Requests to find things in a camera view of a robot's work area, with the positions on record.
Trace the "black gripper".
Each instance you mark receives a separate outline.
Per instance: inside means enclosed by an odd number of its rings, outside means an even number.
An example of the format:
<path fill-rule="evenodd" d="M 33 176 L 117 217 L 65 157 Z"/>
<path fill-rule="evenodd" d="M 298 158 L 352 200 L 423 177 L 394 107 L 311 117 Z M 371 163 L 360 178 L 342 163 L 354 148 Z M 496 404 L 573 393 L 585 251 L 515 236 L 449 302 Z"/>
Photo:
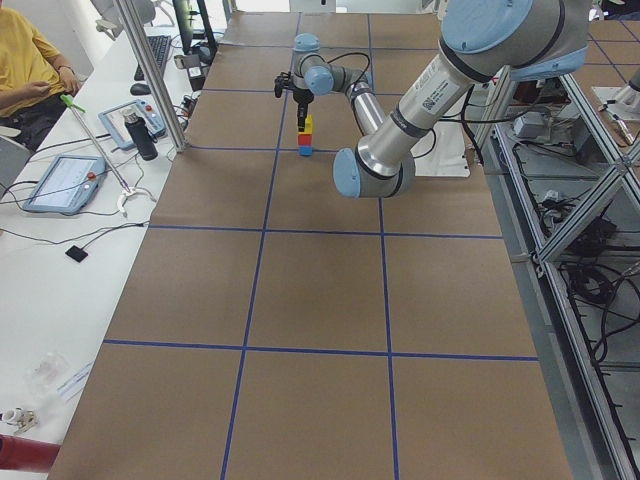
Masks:
<path fill-rule="evenodd" d="M 308 89 L 296 88 L 293 90 L 293 98 L 297 104 L 297 128 L 299 132 L 304 132 L 307 119 L 307 104 L 313 101 L 313 93 Z"/>

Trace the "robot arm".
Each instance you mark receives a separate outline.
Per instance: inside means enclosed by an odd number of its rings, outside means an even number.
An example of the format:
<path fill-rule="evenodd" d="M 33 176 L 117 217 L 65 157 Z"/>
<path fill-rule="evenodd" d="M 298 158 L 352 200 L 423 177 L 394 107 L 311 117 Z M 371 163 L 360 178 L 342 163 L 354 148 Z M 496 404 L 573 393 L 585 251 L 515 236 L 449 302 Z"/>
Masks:
<path fill-rule="evenodd" d="M 553 78 L 579 69 L 587 53 L 588 1 L 451 1 L 441 23 L 439 52 L 388 116 L 363 71 L 333 66 L 313 34 L 294 41 L 290 89 L 298 122 L 318 95 L 342 92 L 363 134 L 333 163 L 336 189 L 350 198 L 385 198 L 406 191 L 415 175 L 412 148 L 474 84 L 503 67 L 516 81 Z"/>

